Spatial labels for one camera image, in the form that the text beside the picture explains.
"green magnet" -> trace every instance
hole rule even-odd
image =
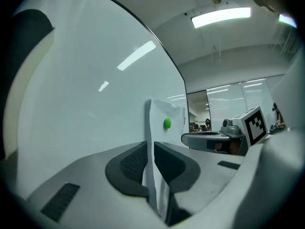
[[[171,125],[172,125],[172,121],[169,117],[167,117],[165,120],[164,120],[164,128],[165,129],[169,129],[171,128]]]

